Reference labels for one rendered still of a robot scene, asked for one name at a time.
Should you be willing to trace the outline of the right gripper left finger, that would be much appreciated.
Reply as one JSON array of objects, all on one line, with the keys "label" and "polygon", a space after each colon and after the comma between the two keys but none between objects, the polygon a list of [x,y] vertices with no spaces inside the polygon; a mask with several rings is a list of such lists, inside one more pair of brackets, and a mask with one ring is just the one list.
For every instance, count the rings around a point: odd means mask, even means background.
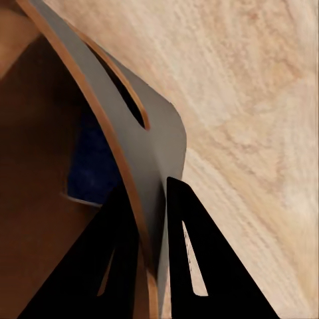
[{"label": "right gripper left finger", "polygon": [[[138,246],[121,183],[17,319],[133,319]],[[110,259],[106,288],[98,297]]]}]

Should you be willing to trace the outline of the trash can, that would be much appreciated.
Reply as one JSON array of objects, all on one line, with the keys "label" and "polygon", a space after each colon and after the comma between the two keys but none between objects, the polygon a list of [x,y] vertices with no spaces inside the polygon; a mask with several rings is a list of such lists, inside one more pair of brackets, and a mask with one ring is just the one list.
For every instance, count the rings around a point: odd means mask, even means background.
[{"label": "trash can", "polygon": [[[134,99],[143,126],[121,93]],[[43,0],[0,0],[0,319],[19,317],[101,210],[66,198],[88,103],[138,228],[133,319],[162,317],[167,178],[182,181],[187,149],[181,116]]]}]

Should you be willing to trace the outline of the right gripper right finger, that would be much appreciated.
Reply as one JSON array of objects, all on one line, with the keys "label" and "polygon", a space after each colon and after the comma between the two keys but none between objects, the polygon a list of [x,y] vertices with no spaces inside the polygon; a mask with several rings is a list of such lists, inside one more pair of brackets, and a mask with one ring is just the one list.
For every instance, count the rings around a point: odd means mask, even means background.
[{"label": "right gripper right finger", "polygon": [[[208,292],[192,287],[183,222]],[[171,319],[279,319],[191,186],[167,178]]]}]

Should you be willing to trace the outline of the can of soda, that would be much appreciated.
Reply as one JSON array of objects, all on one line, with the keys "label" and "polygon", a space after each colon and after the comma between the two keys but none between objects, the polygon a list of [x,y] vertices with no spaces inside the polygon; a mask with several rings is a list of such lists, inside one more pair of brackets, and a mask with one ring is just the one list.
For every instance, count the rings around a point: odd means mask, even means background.
[{"label": "can of soda", "polygon": [[[124,93],[121,96],[143,126],[144,121],[134,99]],[[88,103],[66,179],[66,198],[102,207],[123,182],[110,146]]]}]

